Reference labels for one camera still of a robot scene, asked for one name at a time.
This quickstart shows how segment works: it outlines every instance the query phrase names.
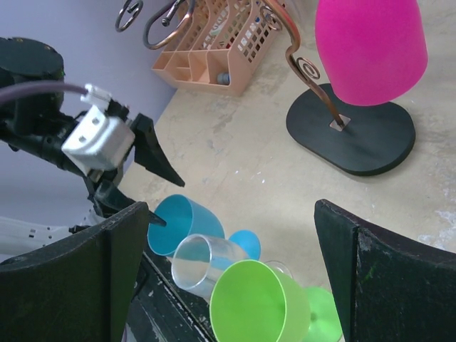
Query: countertop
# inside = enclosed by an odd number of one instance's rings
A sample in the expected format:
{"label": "countertop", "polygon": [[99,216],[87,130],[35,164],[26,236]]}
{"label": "countertop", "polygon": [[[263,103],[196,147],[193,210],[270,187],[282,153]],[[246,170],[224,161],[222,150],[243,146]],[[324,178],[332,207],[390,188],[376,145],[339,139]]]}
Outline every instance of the countertop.
{"label": "countertop", "polygon": [[[303,286],[329,288],[314,226],[314,204],[328,199],[382,227],[456,252],[456,6],[422,5],[429,66],[394,102],[411,114],[417,140],[383,175],[353,177],[298,145],[285,117],[308,88],[285,60],[280,33],[240,98],[179,90],[156,125],[160,144],[185,180],[179,188],[133,164],[121,189],[150,209],[182,193],[211,209],[227,236],[251,229],[261,260],[287,265]],[[316,50],[302,48],[327,82]]]}

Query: plastic organizer basket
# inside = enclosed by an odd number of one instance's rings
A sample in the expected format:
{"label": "plastic organizer basket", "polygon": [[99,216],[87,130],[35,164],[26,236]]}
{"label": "plastic organizer basket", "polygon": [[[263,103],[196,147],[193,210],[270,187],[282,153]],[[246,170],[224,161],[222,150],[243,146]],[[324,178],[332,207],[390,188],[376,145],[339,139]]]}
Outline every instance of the plastic organizer basket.
{"label": "plastic organizer basket", "polygon": [[[241,95],[277,31],[260,17],[256,0],[197,0],[190,27],[171,41],[152,69],[176,88]],[[179,19],[187,3],[177,12]],[[229,84],[220,84],[220,74]]]}

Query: wall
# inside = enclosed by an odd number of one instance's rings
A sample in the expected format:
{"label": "wall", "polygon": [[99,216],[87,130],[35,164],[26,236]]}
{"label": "wall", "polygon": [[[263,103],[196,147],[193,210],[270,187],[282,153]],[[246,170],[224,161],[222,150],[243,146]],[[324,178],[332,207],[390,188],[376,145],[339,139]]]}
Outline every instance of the wall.
{"label": "wall", "polygon": [[[151,70],[160,52],[142,45],[145,22],[164,0],[145,1],[137,21],[125,32],[114,29],[123,0],[16,0],[0,11],[0,36],[23,36],[54,47],[65,59],[66,80],[109,90],[155,121],[174,90]],[[164,37],[164,28],[152,38]],[[63,111],[76,115],[87,107],[66,95]],[[82,179],[0,143],[0,217],[40,224],[77,224],[90,202]]]}

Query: black lamp base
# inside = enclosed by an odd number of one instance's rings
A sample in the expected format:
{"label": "black lamp base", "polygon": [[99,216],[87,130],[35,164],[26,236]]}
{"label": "black lamp base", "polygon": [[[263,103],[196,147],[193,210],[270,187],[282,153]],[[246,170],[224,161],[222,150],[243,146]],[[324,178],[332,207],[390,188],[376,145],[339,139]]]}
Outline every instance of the black lamp base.
{"label": "black lamp base", "polygon": [[299,144],[343,171],[374,176],[398,166],[415,143],[415,127],[408,112],[388,102],[371,107],[349,105],[337,98],[331,84],[320,85],[351,121],[342,131],[330,127],[333,118],[312,91],[291,105],[286,128]]}

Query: metal hook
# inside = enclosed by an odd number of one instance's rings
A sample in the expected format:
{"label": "metal hook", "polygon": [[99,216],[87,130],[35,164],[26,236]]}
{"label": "metal hook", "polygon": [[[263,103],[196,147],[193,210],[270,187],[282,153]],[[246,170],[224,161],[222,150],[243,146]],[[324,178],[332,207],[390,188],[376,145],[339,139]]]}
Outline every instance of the metal hook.
{"label": "metal hook", "polygon": [[[144,2],[143,0],[138,0],[136,1],[132,6],[130,6],[132,0],[127,0],[123,4],[123,8],[120,10],[119,15],[117,16],[117,19],[115,20],[115,30],[117,32],[124,32],[126,29],[130,27],[131,24],[136,20],[136,18],[140,15],[141,10],[143,9]],[[132,16],[127,20],[125,24],[122,26],[120,25],[120,22],[122,21],[122,18],[125,14],[125,12],[131,14]]]}
{"label": "metal hook", "polygon": [[[312,81],[312,78],[316,80],[320,78],[318,68],[305,58],[299,57],[295,59],[293,56],[293,53],[297,52],[301,46],[301,35],[299,34],[298,27],[294,23],[293,19],[277,0],[263,0],[263,2],[266,4],[266,8],[261,12],[263,20],[268,23],[271,29],[278,29],[278,27],[284,26],[290,35],[291,46],[287,48],[285,53],[285,58],[290,65],[290,68],[320,98],[320,100],[324,102],[336,123],[340,126],[345,125],[336,106],[333,101],[331,101],[328,94],[326,94],[326,92],[318,84]],[[265,11],[271,12],[271,14],[269,14],[269,18],[265,17]],[[280,22],[281,25],[272,26],[274,21]]]}
{"label": "metal hook", "polygon": [[172,0],[170,3],[164,5],[156,14],[154,14],[145,24],[144,34],[142,35],[142,42],[146,48],[150,50],[157,50],[162,48],[163,46],[169,44],[174,38],[176,38],[186,27],[188,24],[192,23],[193,20],[193,13],[195,11],[195,0],[188,0],[188,10],[187,13],[184,15],[182,20],[177,25],[176,29],[171,32],[166,38],[157,43],[150,43],[149,42],[149,32],[152,25],[166,12],[168,14],[162,20],[163,26],[168,26],[170,24],[171,18],[176,14],[179,6],[185,2],[185,0]]}

